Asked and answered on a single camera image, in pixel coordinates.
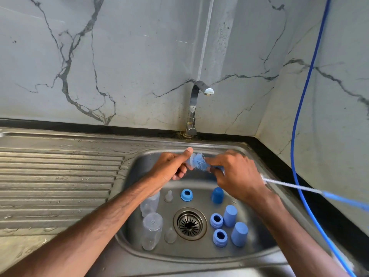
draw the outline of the faucet spout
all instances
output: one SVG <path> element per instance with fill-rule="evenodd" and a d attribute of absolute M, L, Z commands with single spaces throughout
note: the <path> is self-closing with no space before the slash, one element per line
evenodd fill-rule
<path fill-rule="evenodd" d="M 210 88 L 207 84 L 203 81 L 198 80 L 195 82 L 192 91 L 191 91 L 191 98 L 190 98 L 190 106 L 188 110 L 188 116 L 186 120 L 186 131 L 183 133 L 183 136 L 187 139 L 193 138 L 196 135 L 196 127 L 195 127 L 195 111 L 196 111 L 196 104 L 197 104 L 197 97 L 199 92 L 203 92 L 204 95 L 209 96 L 214 94 L 214 90 Z"/>

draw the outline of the blue cap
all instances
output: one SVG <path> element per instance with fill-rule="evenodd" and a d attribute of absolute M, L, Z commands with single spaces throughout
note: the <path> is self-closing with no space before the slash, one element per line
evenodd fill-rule
<path fill-rule="evenodd" d="M 211 201 L 215 204 L 220 204 L 223 202 L 224 198 L 224 191 L 219 186 L 214 189 L 213 193 L 211 194 Z"/>
<path fill-rule="evenodd" d="M 184 189 L 181 192 L 181 198 L 183 201 L 191 201 L 193 198 L 192 191 L 190 189 Z"/>
<path fill-rule="evenodd" d="M 213 242 L 217 247 L 224 247 L 227 245 L 228 236 L 223 229 L 217 229 L 213 234 Z"/>
<path fill-rule="evenodd" d="M 232 243 L 237 247 L 243 247 L 246 243 L 246 237 L 248 232 L 249 229 L 247 228 L 247 225 L 245 225 L 242 222 L 237 222 L 231 234 Z"/>
<path fill-rule="evenodd" d="M 224 211 L 224 224 L 230 228 L 234 227 L 236 223 L 237 209 L 233 205 L 227 205 Z"/>
<path fill-rule="evenodd" d="M 210 217 L 210 225 L 216 229 L 221 228 L 223 226 L 223 217 L 218 213 L 212 214 Z"/>

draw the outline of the blue cable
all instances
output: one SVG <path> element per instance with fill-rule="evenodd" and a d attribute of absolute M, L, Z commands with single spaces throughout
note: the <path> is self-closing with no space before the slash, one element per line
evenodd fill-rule
<path fill-rule="evenodd" d="M 318 52 L 318 48 L 319 48 L 319 43 L 320 43 L 320 39 L 323 33 L 323 28 L 324 28 L 324 23 L 325 20 L 327 18 L 328 15 L 328 9 L 329 9 L 329 4 L 330 4 L 331 0 L 327 0 L 327 3 L 325 4 L 325 9 L 324 9 L 324 14 L 323 14 L 323 18 L 322 18 L 322 23 L 320 25 L 320 30 L 319 30 L 319 35 L 318 35 L 318 39 L 317 39 L 317 43 L 315 46 L 315 50 L 314 50 L 314 54 L 312 56 L 312 60 L 311 60 L 311 64 L 309 67 L 309 72 L 307 73 L 307 78 L 306 78 L 306 82 L 305 82 L 305 86 L 304 86 L 304 90 L 302 91 L 302 95 L 301 95 L 301 99 L 300 99 L 300 103 L 298 104 L 298 110 L 296 113 L 296 117 L 295 117 L 295 121 L 293 122 L 293 129 L 292 129 L 292 139 L 291 139 L 291 168 L 292 168 L 292 173 L 293 173 L 293 178 L 295 180 L 296 185 L 300 185 L 298 183 L 298 176 L 296 174 L 296 169 L 295 169 L 295 161 L 294 161 L 294 156 L 293 156 L 293 152 L 294 152 L 294 146 L 295 146 L 295 134 L 296 134 L 296 127 L 298 124 L 298 116 L 300 115 L 300 111 L 301 111 L 301 106 L 302 106 L 302 102 L 304 101 L 304 96 L 306 93 L 306 89 L 307 86 L 309 84 L 309 80 L 310 80 L 310 75 L 311 72 L 314 68 L 314 62 L 315 62 L 315 58 L 317 56 L 317 52 Z M 339 260 L 339 262 L 342 264 L 342 266 L 344 267 L 344 269 L 347 271 L 347 273 L 351 276 L 351 277 L 356 277 L 356 275 L 353 273 L 353 271 L 348 267 L 348 265 L 346 264 L 346 262 L 343 260 L 343 258 L 341 257 L 341 255 L 339 254 L 336 246 L 332 243 L 332 241 L 329 239 L 329 237 L 325 234 L 323 228 L 320 226 L 320 224 L 318 223 L 317 219 L 315 218 L 314 214 L 312 213 L 309 205 L 307 204 L 304 195 L 302 194 L 301 190 L 298 190 L 298 193 L 300 195 L 300 198 L 305 206 L 305 209 L 307 211 L 307 213 L 309 214 L 310 218 L 312 219 L 312 221 L 314 222 L 315 226 L 317 227 L 317 229 L 319 230 L 320 234 L 323 236 L 323 238 L 325 239 L 325 241 L 327 242 L 328 246 L 331 248 L 332 252 L 334 253 L 334 255 L 337 257 L 337 259 Z"/>

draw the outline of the blue ring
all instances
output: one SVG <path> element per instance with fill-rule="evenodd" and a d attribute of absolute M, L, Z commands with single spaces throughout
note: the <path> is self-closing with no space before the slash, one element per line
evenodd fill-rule
<path fill-rule="evenodd" d="M 216 220 L 214 219 L 214 217 L 215 217 L 215 216 L 219 217 L 219 218 L 220 218 L 220 220 L 219 220 L 219 221 L 216 221 Z M 210 217 L 210 225 L 211 225 L 213 228 L 215 228 L 215 229 L 221 228 L 221 227 L 223 226 L 223 217 L 222 217 L 222 215 L 220 215 L 220 214 L 218 214 L 218 213 L 214 213 L 214 214 L 212 214 L 212 215 L 211 215 L 211 217 Z"/>
<path fill-rule="evenodd" d="M 223 229 L 217 229 L 213 234 L 213 242 L 217 247 L 224 247 L 227 245 L 228 236 Z"/>
<path fill-rule="evenodd" d="M 191 201 L 193 198 L 192 191 L 190 189 L 184 189 L 181 192 L 181 198 L 183 201 Z"/>

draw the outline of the drain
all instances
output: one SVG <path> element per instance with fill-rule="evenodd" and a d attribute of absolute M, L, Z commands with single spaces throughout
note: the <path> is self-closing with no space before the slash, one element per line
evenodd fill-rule
<path fill-rule="evenodd" d="M 203 237 L 207 229 L 205 216 L 194 208 L 180 209 L 174 215 L 173 225 L 180 237 L 190 241 Z"/>

